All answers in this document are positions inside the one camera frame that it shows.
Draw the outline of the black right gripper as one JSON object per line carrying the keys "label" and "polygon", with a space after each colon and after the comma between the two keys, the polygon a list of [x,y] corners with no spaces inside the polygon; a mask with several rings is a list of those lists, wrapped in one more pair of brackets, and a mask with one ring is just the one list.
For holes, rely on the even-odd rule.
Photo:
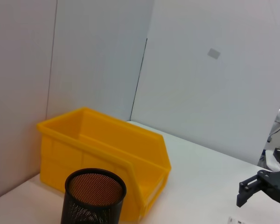
{"label": "black right gripper", "polygon": [[260,170],[256,175],[240,182],[236,205],[242,207],[250,197],[259,191],[280,203],[280,171]]}

